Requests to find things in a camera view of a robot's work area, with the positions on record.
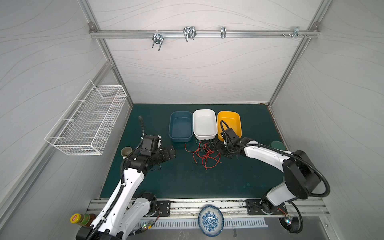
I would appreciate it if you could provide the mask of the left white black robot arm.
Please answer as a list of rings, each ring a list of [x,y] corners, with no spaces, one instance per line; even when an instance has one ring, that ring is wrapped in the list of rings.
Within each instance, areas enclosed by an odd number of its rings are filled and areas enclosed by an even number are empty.
[[[163,147],[159,135],[142,132],[141,142],[120,167],[120,182],[110,199],[89,227],[81,227],[77,240],[125,240],[137,223],[156,212],[157,199],[152,193],[143,193],[132,205],[134,193],[147,173],[156,165],[176,158],[173,146]]]

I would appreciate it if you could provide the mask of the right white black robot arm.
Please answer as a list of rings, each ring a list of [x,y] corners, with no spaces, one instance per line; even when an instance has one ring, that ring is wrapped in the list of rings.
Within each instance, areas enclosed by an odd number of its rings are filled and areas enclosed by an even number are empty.
[[[331,193],[326,177],[312,164],[308,155],[300,150],[282,151],[263,145],[250,138],[240,138],[228,124],[220,121],[224,142],[219,149],[228,156],[243,155],[259,160],[284,174],[283,181],[268,190],[257,204],[267,214],[278,206],[297,199],[325,198]]]

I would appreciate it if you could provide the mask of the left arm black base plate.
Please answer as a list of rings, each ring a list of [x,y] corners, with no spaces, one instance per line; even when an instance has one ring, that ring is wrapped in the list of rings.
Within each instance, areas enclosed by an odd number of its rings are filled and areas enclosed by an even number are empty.
[[[150,204],[150,211],[146,214],[146,217],[169,217],[170,214],[170,201],[153,201]]]

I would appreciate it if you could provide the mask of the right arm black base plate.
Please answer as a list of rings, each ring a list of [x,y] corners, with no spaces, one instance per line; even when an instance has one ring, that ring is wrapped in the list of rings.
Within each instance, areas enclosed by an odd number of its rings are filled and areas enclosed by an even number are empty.
[[[242,207],[247,210],[247,214],[254,215],[282,215],[288,214],[286,205],[284,203],[279,206],[274,206],[266,200],[262,199],[246,199],[242,202]]]

